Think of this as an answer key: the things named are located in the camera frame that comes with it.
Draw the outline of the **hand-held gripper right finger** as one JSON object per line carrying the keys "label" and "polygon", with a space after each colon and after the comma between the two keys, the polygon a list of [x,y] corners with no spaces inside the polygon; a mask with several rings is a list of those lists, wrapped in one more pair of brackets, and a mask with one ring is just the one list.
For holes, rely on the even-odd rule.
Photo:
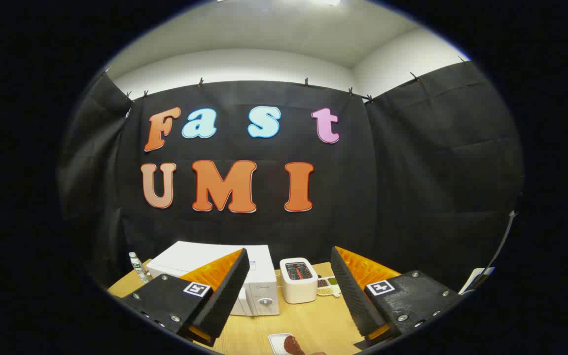
{"label": "hand-held gripper right finger", "polygon": [[401,274],[338,246],[331,250],[331,269],[350,317],[369,346],[415,332],[462,300],[422,271]]}

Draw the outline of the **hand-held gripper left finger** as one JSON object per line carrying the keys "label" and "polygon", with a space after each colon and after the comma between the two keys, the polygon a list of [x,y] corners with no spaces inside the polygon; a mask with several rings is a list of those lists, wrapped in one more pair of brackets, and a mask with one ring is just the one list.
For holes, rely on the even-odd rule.
{"label": "hand-held gripper left finger", "polygon": [[175,277],[161,274],[120,298],[139,315],[189,341],[213,346],[249,271],[246,248]]}

